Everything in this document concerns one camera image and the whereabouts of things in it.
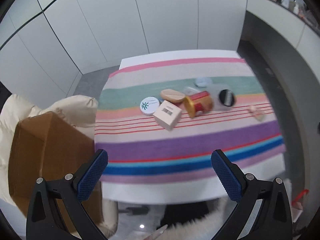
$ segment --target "brown cardboard box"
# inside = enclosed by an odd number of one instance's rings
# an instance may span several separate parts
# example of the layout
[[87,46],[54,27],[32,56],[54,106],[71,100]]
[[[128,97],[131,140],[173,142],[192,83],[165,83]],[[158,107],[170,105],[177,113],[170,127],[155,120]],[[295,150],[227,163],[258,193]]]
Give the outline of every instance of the brown cardboard box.
[[[93,140],[71,127],[55,113],[47,112],[26,118],[17,124],[8,167],[9,193],[27,216],[36,179],[62,179],[90,160],[94,154]],[[83,205],[98,224],[102,221],[101,187],[98,183]],[[75,228],[61,200],[58,205],[70,232]]]

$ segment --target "cream puffy sofa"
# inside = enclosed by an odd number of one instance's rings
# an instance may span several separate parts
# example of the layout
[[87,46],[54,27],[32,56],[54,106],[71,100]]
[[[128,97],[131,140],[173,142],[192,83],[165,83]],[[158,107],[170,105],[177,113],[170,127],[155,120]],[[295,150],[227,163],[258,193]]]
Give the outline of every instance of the cream puffy sofa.
[[[9,194],[8,163],[14,131],[19,121],[52,111],[93,139],[97,106],[96,99],[78,95],[62,99],[42,110],[19,95],[11,95],[0,113],[0,198],[16,207]],[[118,226],[118,203],[102,199],[102,214],[103,222],[98,227],[106,237],[110,237],[115,234]]]

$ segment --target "screw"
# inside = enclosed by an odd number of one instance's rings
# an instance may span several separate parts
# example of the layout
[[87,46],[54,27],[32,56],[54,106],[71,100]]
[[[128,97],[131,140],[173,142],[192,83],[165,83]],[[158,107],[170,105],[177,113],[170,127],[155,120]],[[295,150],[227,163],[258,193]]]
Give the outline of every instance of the screw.
[[43,181],[43,178],[41,178],[41,177],[37,179],[38,184],[40,184],[42,181]]
[[276,182],[277,182],[278,184],[281,184],[281,183],[282,183],[282,179],[276,178]]
[[254,179],[254,176],[253,176],[251,173],[246,174],[245,177],[246,177],[248,180],[253,180],[253,179]]
[[66,176],[64,176],[64,178],[65,178],[66,180],[71,180],[71,179],[73,178],[73,174],[68,173]]

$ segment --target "table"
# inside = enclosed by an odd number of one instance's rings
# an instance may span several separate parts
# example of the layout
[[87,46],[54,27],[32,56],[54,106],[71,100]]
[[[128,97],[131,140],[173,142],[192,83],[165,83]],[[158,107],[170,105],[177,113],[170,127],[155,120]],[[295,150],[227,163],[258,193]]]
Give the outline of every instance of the table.
[[[183,110],[170,132],[140,112],[143,98],[192,86],[201,76],[232,88],[237,101],[230,111],[190,119]],[[248,112],[250,105],[265,112],[262,122]],[[258,179],[273,179],[285,170],[285,145],[271,104],[235,51],[171,51],[123,59],[99,99],[95,147],[109,155],[100,179],[103,197],[128,203],[190,203],[226,195],[211,167],[216,149]]]

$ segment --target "blue gripper pad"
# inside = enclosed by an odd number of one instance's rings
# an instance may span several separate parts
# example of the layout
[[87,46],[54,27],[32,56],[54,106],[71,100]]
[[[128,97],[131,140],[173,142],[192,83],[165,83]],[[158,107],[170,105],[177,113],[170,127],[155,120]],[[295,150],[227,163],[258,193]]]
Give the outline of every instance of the blue gripper pad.
[[239,203],[242,197],[241,184],[217,151],[211,155],[211,165],[229,198]]
[[108,154],[102,150],[77,184],[77,199],[80,202],[88,200],[107,165]]

